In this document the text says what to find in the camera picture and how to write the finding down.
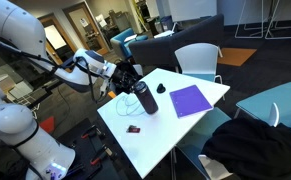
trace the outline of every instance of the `black bottle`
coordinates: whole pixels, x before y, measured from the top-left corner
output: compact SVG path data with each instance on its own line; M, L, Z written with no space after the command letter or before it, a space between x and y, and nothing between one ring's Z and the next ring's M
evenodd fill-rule
M144 81L137 82L133 90L147 114L153 114L158 110L156 101Z

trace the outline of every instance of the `black jacket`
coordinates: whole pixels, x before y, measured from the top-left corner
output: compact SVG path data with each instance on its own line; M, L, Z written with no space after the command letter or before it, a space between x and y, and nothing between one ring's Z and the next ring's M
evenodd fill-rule
M202 154L242 179L285 179L291 175L291 128L233 119L215 130Z

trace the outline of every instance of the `purple folder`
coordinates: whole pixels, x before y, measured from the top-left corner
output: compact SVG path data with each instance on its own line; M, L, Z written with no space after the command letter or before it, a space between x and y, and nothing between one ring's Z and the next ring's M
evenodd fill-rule
M196 85L179 89L169 94L179 118L213 109L213 106L209 104Z

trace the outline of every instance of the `gray couch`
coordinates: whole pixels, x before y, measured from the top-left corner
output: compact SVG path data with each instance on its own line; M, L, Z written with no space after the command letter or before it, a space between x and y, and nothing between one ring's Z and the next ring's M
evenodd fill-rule
M135 63L148 66L179 67L175 50L193 43L219 45L223 38L224 16L218 14L172 36L129 44Z

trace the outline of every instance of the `orange rug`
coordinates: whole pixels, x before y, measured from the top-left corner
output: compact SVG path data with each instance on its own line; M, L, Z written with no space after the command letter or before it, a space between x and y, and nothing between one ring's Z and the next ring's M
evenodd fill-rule
M232 66L241 66L249 57L251 57L256 49L242 48L222 48L223 57L218 57L217 63Z

